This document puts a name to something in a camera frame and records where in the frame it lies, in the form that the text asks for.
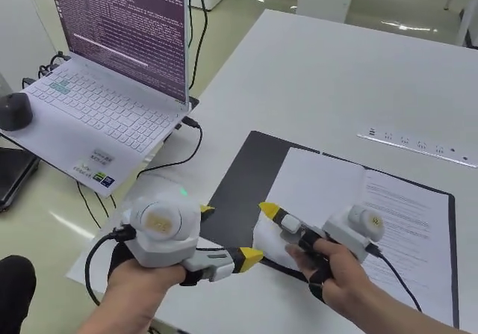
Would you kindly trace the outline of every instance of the hand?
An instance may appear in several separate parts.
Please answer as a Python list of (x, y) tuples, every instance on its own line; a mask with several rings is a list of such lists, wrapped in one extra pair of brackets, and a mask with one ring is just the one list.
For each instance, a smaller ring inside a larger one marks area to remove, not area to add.
[[(351, 302), (356, 301), (363, 291), (371, 290), (374, 284), (346, 247), (319, 239), (314, 243), (314, 249), (329, 257), (334, 275), (334, 279), (328, 279), (323, 284), (324, 301), (337, 313), (350, 319), (348, 308), (351, 307)], [(309, 280), (317, 270), (310, 258), (298, 246), (287, 245), (286, 250)]]
[(119, 265), (108, 280), (107, 291), (136, 291), (142, 295), (165, 295), (173, 285), (184, 281), (186, 270), (181, 265), (145, 268), (136, 259)]

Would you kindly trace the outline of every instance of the black mouse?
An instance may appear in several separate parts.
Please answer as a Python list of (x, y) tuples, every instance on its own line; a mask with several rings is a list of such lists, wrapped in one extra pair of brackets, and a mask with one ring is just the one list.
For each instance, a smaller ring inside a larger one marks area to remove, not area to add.
[(18, 131), (33, 120), (30, 100), (26, 93), (11, 93), (0, 96), (0, 129)]

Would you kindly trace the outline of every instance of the laptop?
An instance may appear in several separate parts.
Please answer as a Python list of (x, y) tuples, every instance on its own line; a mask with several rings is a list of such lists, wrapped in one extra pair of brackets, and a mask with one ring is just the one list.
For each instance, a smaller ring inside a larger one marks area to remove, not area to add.
[(71, 60), (24, 90), (32, 124), (3, 133), (108, 196), (190, 111), (187, 1), (55, 4)]

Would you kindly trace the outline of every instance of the power strip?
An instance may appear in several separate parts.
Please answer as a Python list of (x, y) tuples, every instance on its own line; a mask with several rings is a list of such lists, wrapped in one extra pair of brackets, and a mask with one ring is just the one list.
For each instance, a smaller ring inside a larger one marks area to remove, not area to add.
[(454, 146), (446, 146), (424, 137), (410, 136), (408, 134), (379, 129), (377, 127), (369, 127), (365, 131), (359, 132), (357, 136), (399, 149), (407, 149), (408, 151), (413, 151), (422, 155), (440, 158), (445, 161), (453, 162), (454, 164), (462, 164), (463, 166), (472, 168), (478, 167), (477, 162), (474, 158), (470, 157), (469, 153), (464, 153)]

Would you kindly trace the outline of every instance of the tiled floor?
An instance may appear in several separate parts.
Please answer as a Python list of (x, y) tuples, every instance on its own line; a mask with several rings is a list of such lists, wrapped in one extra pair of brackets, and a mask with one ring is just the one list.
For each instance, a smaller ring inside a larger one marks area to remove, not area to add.
[[(58, 49), (65, 41), (52, 0), (36, 0), (39, 13)], [(347, 22), (414, 37), (452, 43), (458, 31), (458, 12), (467, 0), (454, 0), (444, 11), (446, 0), (353, 0)], [(193, 95), (200, 95), (265, 8), (294, 11), (297, 0), (224, 0), (209, 14), (210, 25), (202, 49)], [(203, 18), (194, 11), (196, 53)], [(131, 178), (116, 196), (119, 200)], [(64, 278), (81, 248), (96, 231), (82, 207), (74, 182), (48, 166), (37, 177), (8, 214), (1, 216), (0, 257), (10, 253), (31, 258), (37, 267), (38, 287), (31, 312), (23, 328), (29, 333), (72, 333), (93, 309), (84, 288)], [(94, 195), (88, 193), (93, 211), (102, 217)], [(55, 203), (75, 203), (68, 213)]]

